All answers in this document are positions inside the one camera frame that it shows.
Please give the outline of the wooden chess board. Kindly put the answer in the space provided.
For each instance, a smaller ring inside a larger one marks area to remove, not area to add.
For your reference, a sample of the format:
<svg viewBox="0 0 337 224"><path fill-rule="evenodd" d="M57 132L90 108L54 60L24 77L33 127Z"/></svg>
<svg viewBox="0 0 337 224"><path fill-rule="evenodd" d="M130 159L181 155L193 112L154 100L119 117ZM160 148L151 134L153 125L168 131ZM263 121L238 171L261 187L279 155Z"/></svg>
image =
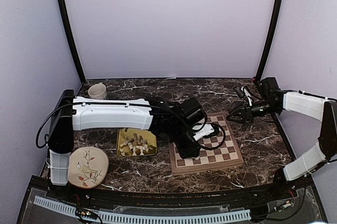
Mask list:
<svg viewBox="0 0 337 224"><path fill-rule="evenodd" d="M243 164L234 133L225 118L224 113L210 113L208 122L213 122L222 127L225 131L225 141L215 150L200 150L198 159L182 159L175 144L169 144L172 175L183 175L200 173L209 170L221 170L238 167Z"/></svg>

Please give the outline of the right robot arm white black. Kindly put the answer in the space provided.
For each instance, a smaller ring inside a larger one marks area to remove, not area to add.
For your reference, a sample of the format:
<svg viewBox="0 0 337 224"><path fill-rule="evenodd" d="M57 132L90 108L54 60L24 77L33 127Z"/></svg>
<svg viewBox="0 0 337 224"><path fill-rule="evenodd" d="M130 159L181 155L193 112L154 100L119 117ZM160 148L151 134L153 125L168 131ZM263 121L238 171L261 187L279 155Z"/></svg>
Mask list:
<svg viewBox="0 0 337 224"><path fill-rule="evenodd" d="M265 99L234 108L226 119L240 124L252 123L255 117L262 117L282 111L296 112L318 120L321 131L315 145L299 158L279 168L269 187L274 200L281 199L293 186L293 182L313 174L336 155L336 100L309 95L304 92L275 90Z"/></svg>

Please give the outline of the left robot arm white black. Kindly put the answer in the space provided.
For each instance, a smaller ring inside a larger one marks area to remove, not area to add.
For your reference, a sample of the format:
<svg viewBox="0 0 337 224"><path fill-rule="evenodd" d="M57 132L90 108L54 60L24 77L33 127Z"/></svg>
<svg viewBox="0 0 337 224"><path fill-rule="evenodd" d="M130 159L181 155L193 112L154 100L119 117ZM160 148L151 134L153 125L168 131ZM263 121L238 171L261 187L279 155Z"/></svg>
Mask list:
<svg viewBox="0 0 337 224"><path fill-rule="evenodd" d="M74 131L99 128L147 130L174 142L182 159L197 158L201 147L195 138L194 126L204 118L205 112L195 98L183 103L161 98L93 100L74 96L73 90L65 90L54 111L44 120L49 123L49 133L44 144L37 147L48 147L53 191L63 201L69 201L74 197L74 188L67 184Z"/></svg>

